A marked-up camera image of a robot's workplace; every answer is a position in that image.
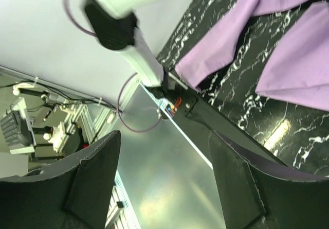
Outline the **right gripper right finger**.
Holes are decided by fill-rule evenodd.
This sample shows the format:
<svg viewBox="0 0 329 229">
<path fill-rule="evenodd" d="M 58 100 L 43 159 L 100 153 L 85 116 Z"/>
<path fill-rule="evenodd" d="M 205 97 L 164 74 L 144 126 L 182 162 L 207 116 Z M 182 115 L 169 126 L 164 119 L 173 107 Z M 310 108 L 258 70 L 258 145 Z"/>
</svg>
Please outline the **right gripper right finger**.
<svg viewBox="0 0 329 229">
<path fill-rule="evenodd" d="M 219 132 L 208 146 L 226 228 L 328 228 L 328 178 L 254 153 Z"/>
</svg>

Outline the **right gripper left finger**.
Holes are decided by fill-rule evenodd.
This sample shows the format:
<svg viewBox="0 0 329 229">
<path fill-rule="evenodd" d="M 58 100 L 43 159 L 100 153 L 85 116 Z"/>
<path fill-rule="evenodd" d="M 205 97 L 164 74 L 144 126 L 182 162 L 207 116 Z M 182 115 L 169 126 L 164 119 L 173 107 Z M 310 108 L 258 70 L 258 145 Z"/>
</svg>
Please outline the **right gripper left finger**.
<svg viewBox="0 0 329 229">
<path fill-rule="evenodd" d="M 1 179 L 1 228 L 105 228 L 120 131 L 28 174 Z"/>
</svg>

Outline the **purple trousers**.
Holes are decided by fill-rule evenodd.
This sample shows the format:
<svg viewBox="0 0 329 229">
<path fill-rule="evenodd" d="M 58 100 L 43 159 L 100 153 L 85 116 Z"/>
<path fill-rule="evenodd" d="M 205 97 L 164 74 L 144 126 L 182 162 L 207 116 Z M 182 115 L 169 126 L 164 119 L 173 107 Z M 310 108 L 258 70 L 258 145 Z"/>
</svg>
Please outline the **purple trousers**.
<svg viewBox="0 0 329 229">
<path fill-rule="evenodd" d="M 216 23 L 228 12 L 237 0 L 193 0 L 183 16 L 182 26 L 177 32 L 177 53 L 174 68 L 191 57 L 195 47 L 204 36 L 214 36 L 223 41 L 222 33 L 213 32 Z M 266 61 L 278 40 L 301 17 L 311 3 L 303 4 L 281 13 L 254 16 L 239 33 L 234 58 L 227 66 L 213 71 L 200 83 L 199 96 L 213 108 L 229 116 L 241 114 L 248 108 L 260 110 L 267 99 L 255 94 L 256 83 Z"/>
</svg>

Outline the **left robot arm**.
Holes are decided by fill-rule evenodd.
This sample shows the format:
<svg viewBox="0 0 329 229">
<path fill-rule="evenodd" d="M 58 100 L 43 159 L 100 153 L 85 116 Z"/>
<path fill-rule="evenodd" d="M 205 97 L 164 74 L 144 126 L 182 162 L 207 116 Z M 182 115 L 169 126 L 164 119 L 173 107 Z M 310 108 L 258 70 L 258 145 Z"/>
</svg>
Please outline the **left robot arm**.
<svg viewBox="0 0 329 229">
<path fill-rule="evenodd" d="M 160 87 L 165 71 L 145 42 L 134 10 L 157 0 L 85 0 L 84 11 L 99 43 L 127 60 L 146 87 Z"/>
</svg>

